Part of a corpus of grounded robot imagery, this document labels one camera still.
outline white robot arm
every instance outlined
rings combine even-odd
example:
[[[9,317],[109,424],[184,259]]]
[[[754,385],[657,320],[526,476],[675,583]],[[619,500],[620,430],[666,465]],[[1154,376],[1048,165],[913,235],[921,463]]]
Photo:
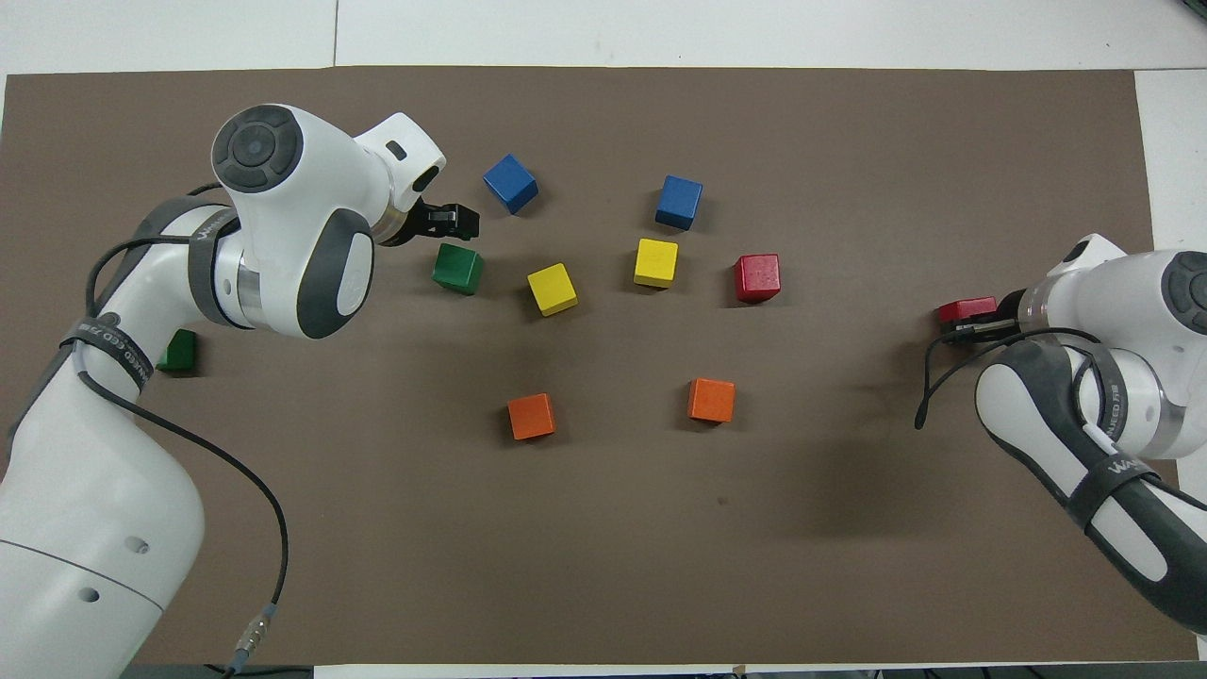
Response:
[[[1207,253],[1125,254],[1089,235],[951,326],[949,343],[1009,345],[976,385],[993,441],[1154,607],[1207,634],[1207,507],[1137,460],[1207,444]]]
[[[212,164],[234,207],[168,200],[112,251],[127,253],[99,298],[89,291],[11,433],[0,677],[117,677],[192,567],[197,491],[113,403],[138,399],[148,357],[179,327],[210,318],[326,336],[363,303],[374,244],[478,233],[472,210],[420,199],[445,159],[402,113],[352,139],[299,109],[255,106],[222,127]],[[263,634],[282,580],[284,567],[234,665]]]

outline black cable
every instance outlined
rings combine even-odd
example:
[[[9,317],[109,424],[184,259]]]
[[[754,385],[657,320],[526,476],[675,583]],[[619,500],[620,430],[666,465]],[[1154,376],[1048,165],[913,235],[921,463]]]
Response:
[[[221,188],[221,187],[222,187],[222,183],[220,183],[217,181],[211,181],[209,183],[203,183],[203,185],[198,186],[197,188],[193,188],[192,191],[188,192],[188,194],[189,195],[200,195],[202,193],[205,193],[206,191],[214,191],[215,188]]]
[[[240,474],[246,476],[247,481],[251,481],[256,486],[256,488],[260,488],[260,492],[263,493],[264,498],[268,499],[268,503],[273,505],[273,514],[276,515],[276,526],[280,529],[281,534],[281,566],[280,570],[276,574],[276,587],[273,590],[273,598],[272,598],[272,602],[275,604],[281,598],[281,590],[285,587],[285,573],[288,570],[290,567],[290,534],[288,529],[285,526],[285,513],[281,510],[281,504],[276,502],[276,496],[274,496],[272,490],[268,488],[268,485],[264,484],[258,476],[256,476],[255,472],[247,469],[246,466],[239,462],[238,458],[223,451],[222,449],[217,447],[216,445],[210,444],[205,439],[198,437],[197,434],[193,434],[192,432],[185,429],[183,427],[180,427],[179,425],[164,420],[154,415],[153,412],[142,409],[136,404],[127,402],[126,399],[118,397],[117,394],[113,394],[109,390],[105,390],[104,387],[98,385],[97,381],[93,380],[91,375],[88,375],[88,371],[80,371],[77,375],[80,380],[84,385],[87,385],[89,390],[97,393],[97,396],[100,397],[101,399],[105,399],[106,402],[116,406],[119,406],[122,409],[126,409],[127,411],[141,417],[142,420],[150,422],[151,425],[167,429],[168,432],[171,432],[173,434],[182,439],[197,444],[198,446],[222,458],[223,462],[235,468],[237,470],[239,470]]]
[[[217,665],[205,663],[203,667],[205,667],[206,669],[212,669],[214,672],[217,672],[218,674],[223,674],[223,673],[227,672],[227,669],[225,669],[225,668],[222,668],[222,667],[220,667]],[[313,667],[305,667],[305,666],[274,667],[272,669],[256,669],[255,672],[240,672],[238,675],[239,677],[270,677],[273,674],[288,674],[291,672],[305,672],[307,674],[309,674],[309,673],[314,672],[314,668]]]
[[[97,315],[99,309],[97,308],[97,277],[100,275],[100,270],[105,268],[105,264],[110,262],[117,254],[126,252],[127,250],[133,250],[134,247],[141,247],[142,245],[157,245],[161,242],[175,242],[175,244],[188,244],[187,235],[148,235],[146,238],[132,238],[124,242],[118,242],[97,259],[93,264],[92,270],[88,271],[88,282],[84,283],[83,288],[83,304],[84,311],[89,316]]]
[[[981,357],[984,357],[985,355],[992,352],[993,350],[998,350],[998,349],[1004,347],[1007,345],[1013,345],[1014,343],[1018,343],[1019,339],[1026,339],[1027,336],[1034,336],[1036,334],[1072,334],[1074,336],[1080,336],[1083,339],[1088,339],[1088,341],[1094,343],[1095,345],[1101,345],[1102,344],[1101,339],[1098,339],[1094,334],[1090,334],[1089,332],[1085,332],[1084,329],[1077,329],[1075,327],[1040,327],[1038,329],[1027,329],[1026,332],[1019,332],[1019,333],[1011,334],[1009,336],[1003,336],[1002,339],[998,339],[997,343],[990,344],[989,346],[986,346],[980,352],[976,352],[975,355],[973,355],[973,356],[968,357],[967,359],[964,359],[964,361],[957,363],[956,365],[951,367],[947,370],[947,373],[944,373],[943,376],[939,377],[938,380],[935,380],[934,385],[932,385],[931,384],[931,353],[934,352],[934,349],[939,346],[939,343],[941,343],[944,338],[955,336],[955,335],[957,335],[957,333],[964,333],[964,334],[967,334],[968,332],[969,332],[968,329],[963,329],[963,330],[962,329],[954,329],[954,330],[951,330],[951,332],[949,332],[946,334],[941,334],[938,338],[935,338],[935,341],[931,343],[931,346],[927,347],[927,350],[926,350],[926,357],[923,358],[923,362],[922,362],[923,363],[923,369],[926,370],[926,376],[925,376],[925,380],[922,382],[922,402],[919,403],[919,405],[917,405],[917,412],[914,415],[914,429],[922,429],[922,427],[926,426],[926,414],[927,414],[927,409],[931,405],[931,397],[933,397],[934,393],[939,391],[939,387],[943,387],[943,384],[946,382],[957,371],[960,371],[960,369],[962,369],[962,368],[967,367],[968,364],[970,364],[970,363],[980,359]]]

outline cube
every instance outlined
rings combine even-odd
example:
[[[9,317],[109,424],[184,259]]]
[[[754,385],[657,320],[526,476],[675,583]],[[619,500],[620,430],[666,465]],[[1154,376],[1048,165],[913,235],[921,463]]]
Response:
[[[731,422],[736,392],[733,382],[698,377],[692,381],[687,415],[692,420],[705,422]]]
[[[529,274],[529,287],[536,297],[536,305],[541,309],[541,315],[553,315],[564,311],[578,303],[578,294],[570,282],[570,273],[566,264],[558,262],[552,267],[543,268]]]
[[[192,329],[177,329],[154,368],[164,373],[181,373],[193,370],[196,365],[197,333]]]
[[[482,254],[468,247],[441,242],[432,280],[462,294],[473,294],[482,280]]]
[[[734,264],[737,298],[750,304],[780,293],[780,254],[742,254]]]
[[[536,177],[511,153],[495,163],[482,178],[513,215],[537,194]]]
[[[632,270],[632,281],[653,287],[670,287],[675,280],[677,258],[678,242],[642,238],[637,241],[637,265]]]
[[[546,437],[558,431],[548,394],[507,402],[507,415],[512,420],[512,437],[517,441]]]
[[[658,200],[658,211],[654,212],[654,221],[683,230],[692,228],[701,193],[704,193],[702,183],[671,174],[666,175],[663,181],[663,194]]]

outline gray button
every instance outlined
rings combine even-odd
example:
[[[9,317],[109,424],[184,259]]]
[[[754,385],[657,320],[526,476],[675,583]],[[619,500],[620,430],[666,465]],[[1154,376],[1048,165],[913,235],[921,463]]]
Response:
[[[272,129],[250,124],[235,133],[233,148],[234,159],[240,165],[253,168],[272,157],[276,150],[276,139]]]

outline velcro strap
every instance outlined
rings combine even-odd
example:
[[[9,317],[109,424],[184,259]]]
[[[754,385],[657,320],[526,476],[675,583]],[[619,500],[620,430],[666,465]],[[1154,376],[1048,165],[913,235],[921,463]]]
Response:
[[[147,382],[151,381],[154,367],[147,359],[147,356],[142,353],[142,350],[134,344],[134,339],[130,339],[129,334],[109,322],[110,318],[106,317],[109,315],[101,314],[99,318],[88,316],[80,318],[75,323],[75,327],[63,336],[59,347],[80,339],[84,345],[91,345],[105,352],[126,370],[126,374],[139,386],[139,392],[141,392]]]
[[[1084,532],[1090,526],[1090,520],[1097,514],[1102,503],[1107,502],[1120,486],[1135,481],[1141,476],[1153,476],[1161,479],[1153,468],[1129,456],[1116,453],[1098,461],[1090,469],[1085,479],[1077,485],[1073,494],[1068,497],[1065,511],[1073,517],[1073,522]]]
[[[218,324],[228,324],[251,329],[231,320],[222,304],[218,292],[214,288],[214,265],[218,258],[218,240],[239,230],[239,219],[234,209],[227,207],[214,212],[197,230],[188,236],[188,289],[202,315]]]

